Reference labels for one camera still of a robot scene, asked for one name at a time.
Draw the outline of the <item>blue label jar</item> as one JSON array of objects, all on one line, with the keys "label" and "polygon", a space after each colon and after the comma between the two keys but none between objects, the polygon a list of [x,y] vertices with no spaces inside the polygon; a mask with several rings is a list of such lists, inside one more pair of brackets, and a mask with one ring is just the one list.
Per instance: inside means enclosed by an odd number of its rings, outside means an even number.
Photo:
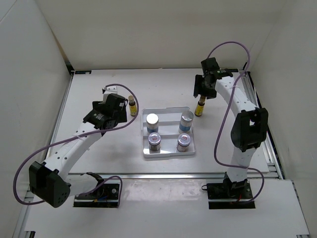
[{"label": "blue label jar", "polygon": [[147,132],[149,134],[158,132],[159,128],[159,117],[156,114],[148,114],[146,117]]},{"label": "blue label jar", "polygon": [[179,133],[188,133],[191,129],[194,114],[191,111],[184,111],[180,118]]}]

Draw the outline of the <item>dark spice jar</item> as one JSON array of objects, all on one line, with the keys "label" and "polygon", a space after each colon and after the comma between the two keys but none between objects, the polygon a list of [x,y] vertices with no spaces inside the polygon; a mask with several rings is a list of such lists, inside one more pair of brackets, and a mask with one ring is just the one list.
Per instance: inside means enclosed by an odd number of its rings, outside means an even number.
[{"label": "dark spice jar", "polygon": [[160,150],[161,136],[157,132],[152,132],[148,136],[149,149],[151,151]]}]

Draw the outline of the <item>orange spice jar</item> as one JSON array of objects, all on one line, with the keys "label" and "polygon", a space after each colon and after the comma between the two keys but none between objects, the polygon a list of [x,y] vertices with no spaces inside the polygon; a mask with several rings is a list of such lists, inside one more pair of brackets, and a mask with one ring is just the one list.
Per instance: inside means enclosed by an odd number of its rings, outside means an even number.
[{"label": "orange spice jar", "polygon": [[178,139],[177,139],[177,147],[176,147],[176,149],[179,152],[185,152],[189,148],[190,143],[191,143],[190,135],[188,135],[186,133],[180,134],[178,136]]}]

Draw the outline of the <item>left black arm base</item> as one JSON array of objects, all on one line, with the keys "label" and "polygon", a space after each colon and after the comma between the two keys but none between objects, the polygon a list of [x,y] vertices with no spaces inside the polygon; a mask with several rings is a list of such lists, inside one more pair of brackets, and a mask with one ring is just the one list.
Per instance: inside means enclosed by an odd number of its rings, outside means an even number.
[{"label": "left black arm base", "polygon": [[97,189],[76,195],[73,202],[75,208],[119,208],[122,195],[123,180],[119,176],[102,178],[97,176]]}]

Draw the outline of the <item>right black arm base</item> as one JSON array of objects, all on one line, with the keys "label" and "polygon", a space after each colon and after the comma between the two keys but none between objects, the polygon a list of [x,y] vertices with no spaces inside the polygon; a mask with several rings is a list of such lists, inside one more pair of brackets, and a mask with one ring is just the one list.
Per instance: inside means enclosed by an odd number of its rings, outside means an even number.
[{"label": "right black arm base", "polygon": [[247,179],[232,182],[225,173],[222,182],[212,182],[202,185],[202,191],[207,192],[210,210],[255,209],[255,202],[250,183]]}]

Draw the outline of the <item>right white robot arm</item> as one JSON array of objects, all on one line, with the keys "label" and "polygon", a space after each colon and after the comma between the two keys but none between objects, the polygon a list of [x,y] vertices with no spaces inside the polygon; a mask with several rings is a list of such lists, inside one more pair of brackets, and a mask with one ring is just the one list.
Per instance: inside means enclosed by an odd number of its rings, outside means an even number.
[{"label": "right white robot arm", "polygon": [[205,101],[221,95],[235,116],[230,137],[234,145],[231,163],[225,174],[223,194],[234,198],[247,184],[247,168],[251,159],[266,139],[268,112],[258,108],[235,84],[230,69],[221,69],[215,58],[201,62],[203,74],[196,75],[195,98],[199,97],[195,115],[201,116]]}]

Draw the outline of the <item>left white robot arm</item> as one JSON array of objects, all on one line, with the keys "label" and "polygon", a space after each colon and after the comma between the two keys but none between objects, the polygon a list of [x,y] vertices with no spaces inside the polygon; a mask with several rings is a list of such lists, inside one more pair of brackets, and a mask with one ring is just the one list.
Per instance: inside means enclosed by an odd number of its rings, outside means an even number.
[{"label": "left white robot arm", "polygon": [[75,131],[74,140],[63,143],[43,162],[31,164],[30,190],[54,208],[60,207],[73,195],[88,193],[92,198],[101,197],[104,192],[101,176],[87,172],[78,179],[70,179],[68,173],[90,146],[102,138],[106,129],[127,122],[127,102],[127,99],[114,93],[107,94],[103,101],[94,101],[93,109]]}]

